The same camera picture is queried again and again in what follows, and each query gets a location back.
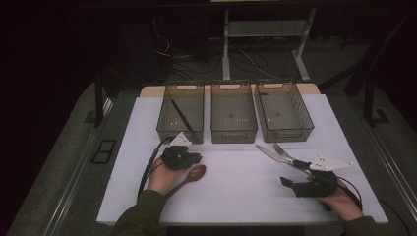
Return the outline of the brown wooden spoon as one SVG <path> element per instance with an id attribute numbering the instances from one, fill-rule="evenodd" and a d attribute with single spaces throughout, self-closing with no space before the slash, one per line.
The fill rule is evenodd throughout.
<path id="1" fill-rule="evenodd" d="M 179 191 L 184 185 L 199 181 L 206 173 L 206 167 L 203 164 L 196 165 L 190 169 L 188 172 L 186 178 L 179 183 L 176 187 L 174 187 L 172 190 L 170 190 L 166 195 L 165 198 L 169 199 L 171 198 L 177 191 Z"/>

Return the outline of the person's left hand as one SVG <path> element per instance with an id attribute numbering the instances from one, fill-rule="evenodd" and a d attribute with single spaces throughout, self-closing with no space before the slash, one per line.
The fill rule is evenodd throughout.
<path id="1" fill-rule="evenodd" d="M 149 175 L 148 189 L 162 195 L 167 194 L 173 188 L 176 179 L 185 172 L 185 169 L 171 170 L 160 158 L 157 158 L 153 162 L 151 170 L 152 173 Z"/>

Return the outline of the person's right hand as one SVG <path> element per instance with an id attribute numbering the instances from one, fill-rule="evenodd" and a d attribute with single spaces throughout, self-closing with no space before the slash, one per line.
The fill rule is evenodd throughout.
<path id="1" fill-rule="evenodd" d="M 352 221 L 364 216 L 362 210 L 355 204 L 354 200 L 343 191 L 346 185 L 339 180 L 339 187 L 331 195 L 318 198 L 318 201 L 327 205 L 342 222 Z"/>

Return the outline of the black metal stand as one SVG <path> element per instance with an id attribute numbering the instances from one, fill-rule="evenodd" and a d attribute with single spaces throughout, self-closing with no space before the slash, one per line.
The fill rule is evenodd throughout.
<path id="1" fill-rule="evenodd" d="M 375 86 L 372 82 L 365 84 L 364 118 L 371 127 L 377 124 L 388 124 L 389 120 L 382 109 L 374 107 Z"/>
<path id="2" fill-rule="evenodd" d="M 98 71 L 94 76 L 95 121 L 97 128 L 104 118 L 104 98 L 112 95 L 110 76 L 107 71 Z"/>

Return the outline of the white metal stand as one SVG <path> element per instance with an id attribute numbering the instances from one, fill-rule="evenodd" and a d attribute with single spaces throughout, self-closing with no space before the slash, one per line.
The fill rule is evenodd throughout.
<path id="1" fill-rule="evenodd" d="M 303 82 L 311 80 L 307 68 L 303 62 L 302 54 L 307 43 L 310 29 L 317 9 L 312 8 L 305 20 L 272 20 L 272 21 L 230 21 L 229 11 L 224 13 L 223 24 L 223 54 L 222 77 L 231 79 L 229 62 L 229 39 L 237 37 L 286 37 L 295 36 L 298 44 L 291 51 L 293 60 Z"/>

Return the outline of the smoky transparent plastic bin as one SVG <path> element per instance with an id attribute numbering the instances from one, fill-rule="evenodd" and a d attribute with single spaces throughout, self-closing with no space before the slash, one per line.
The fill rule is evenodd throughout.
<path id="1" fill-rule="evenodd" d="M 214 144 L 252 144 L 255 141 L 258 123 L 248 81 L 211 84 L 210 130 Z"/>
<path id="2" fill-rule="evenodd" d="M 164 97 L 156 126 L 159 138 L 167 143 L 168 137 L 183 132 L 193 145 L 204 142 L 205 84 L 203 82 L 170 82 Z"/>
<path id="3" fill-rule="evenodd" d="M 277 80 L 257 80 L 259 122 L 266 143 L 306 142 L 315 128 L 298 87 Z"/>

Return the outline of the white table sheet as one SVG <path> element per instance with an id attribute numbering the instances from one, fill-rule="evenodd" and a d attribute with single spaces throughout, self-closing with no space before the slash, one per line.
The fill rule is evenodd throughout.
<path id="1" fill-rule="evenodd" d="M 159 97 L 137 98 L 97 216 L 112 225 L 137 200 L 138 188 L 155 148 Z M 348 162 L 337 175 L 350 181 L 362 196 L 365 214 L 387 222 L 367 178 L 351 150 L 335 115 L 322 94 L 305 96 L 315 128 L 307 141 L 285 143 L 292 156 L 310 162 L 317 156 Z M 281 178 L 303 182 L 304 173 L 263 154 L 267 143 L 257 137 L 252 144 L 215 144 L 205 136 L 192 152 L 202 155 L 207 172 L 171 197 L 161 216 L 165 225 L 312 225 L 337 221 L 313 199 L 298 198 L 281 185 Z"/>

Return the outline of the black floor outlet frame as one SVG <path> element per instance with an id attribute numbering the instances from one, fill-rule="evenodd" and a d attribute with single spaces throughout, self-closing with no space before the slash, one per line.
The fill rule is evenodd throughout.
<path id="1" fill-rule="evenodd" d="M 92 164 L 107 164 L 114 151 L 115 145 L 116 140 L 101 140 L 90 162 Z"/>

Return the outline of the aluminium floor rail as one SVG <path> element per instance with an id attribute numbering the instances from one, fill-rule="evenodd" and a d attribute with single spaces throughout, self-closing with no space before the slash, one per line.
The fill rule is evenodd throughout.
<path id="1" fill-rule="evenodd" d="M 384 127 L 367 126 L 367 131 L 399 194 L 417 216 L 417 161 L 413 160 L 417 144 Z"/>
<path id="2" fill-rule="evenodd" d="M 58 235 L 112 106 L 109 98 L 89 109 L 85 102 L 77 102 L 40 173 L 49 189 L 48 215 L 41 236 Z"/>

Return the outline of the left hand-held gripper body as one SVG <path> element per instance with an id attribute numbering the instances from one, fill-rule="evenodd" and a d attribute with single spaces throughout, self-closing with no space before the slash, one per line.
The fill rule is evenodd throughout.
<path id="1" fill-rule="evenodd" d="M 171 170 L 190 168 L 193 163 L 190 160 L 189 145 L 191 142 L 183 132 L 179 133 L 164 150 L 160 157 L 163 163 Z"/>

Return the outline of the silver table knife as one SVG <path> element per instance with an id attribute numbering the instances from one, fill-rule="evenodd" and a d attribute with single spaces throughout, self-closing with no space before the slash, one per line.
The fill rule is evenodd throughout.
<path id="1" fill-rule="evenodd" d="M 307 175 L 311 176 L 311 172 L 305 168 L 302 167 L 296 167 L 295 164 L 293 163 L 293 160 L 291 160 L 288 157 L 283 157 L 281 155 L 279 155 L 278 153 L 272 152 L 271 150 L 261 147 L 259 145 L 255 145 L 256 148 L 258 150 L 260 150 L 263 154 L 267 155 L 268 157 L 270 157 L 271 159 L 277 161 L 277 162 L 281 162 L 281 163 L 285 163 L 290 165 L 291 167 L 294 167 L 295 169 L 298 169 L 299 171 L 302 171 L 304 173 L 306 173 Z"/>

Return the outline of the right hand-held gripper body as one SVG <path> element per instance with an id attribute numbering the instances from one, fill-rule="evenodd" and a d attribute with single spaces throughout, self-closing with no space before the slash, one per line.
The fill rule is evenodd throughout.
<path id="1" fill-rule="evenodd" d="M 312 181 L 293 183 L 291 189 L 296 197 L 326 197 L 332 195 L 337 189 L 337 177 L 334 170 L 348 168 L 352 162 L 339 160 L 332 157 L 318 155 L 309 169 Z"/>

